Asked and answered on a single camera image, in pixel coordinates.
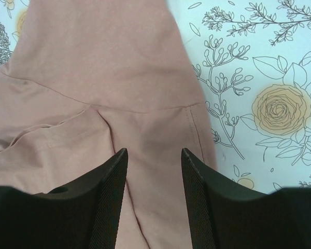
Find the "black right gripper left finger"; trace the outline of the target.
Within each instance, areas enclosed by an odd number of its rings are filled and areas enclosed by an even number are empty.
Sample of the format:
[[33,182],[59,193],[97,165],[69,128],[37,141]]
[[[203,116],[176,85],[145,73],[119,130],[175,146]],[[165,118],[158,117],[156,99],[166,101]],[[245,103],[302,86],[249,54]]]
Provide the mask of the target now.
[[127,168],[123,148],[49,193],[0,186],[0,248],[114,248]]

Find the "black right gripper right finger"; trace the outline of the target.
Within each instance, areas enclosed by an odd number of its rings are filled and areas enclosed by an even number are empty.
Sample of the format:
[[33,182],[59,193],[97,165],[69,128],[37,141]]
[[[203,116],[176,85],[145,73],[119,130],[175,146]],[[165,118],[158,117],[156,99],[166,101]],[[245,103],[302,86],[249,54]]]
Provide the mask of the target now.
[[249,189],[181,152],[193,248],[311,248],[311,188],[269,195]]

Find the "pink t shirt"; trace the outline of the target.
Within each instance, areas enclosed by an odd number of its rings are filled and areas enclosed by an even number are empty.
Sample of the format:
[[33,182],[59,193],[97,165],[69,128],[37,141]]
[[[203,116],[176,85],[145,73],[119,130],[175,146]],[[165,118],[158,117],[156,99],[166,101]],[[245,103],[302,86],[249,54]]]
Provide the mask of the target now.
[[0,185],[49,192],[122,148],[116,247],[191,248],[181,150],[215,149],[167,2],[30,1],[0,66]]

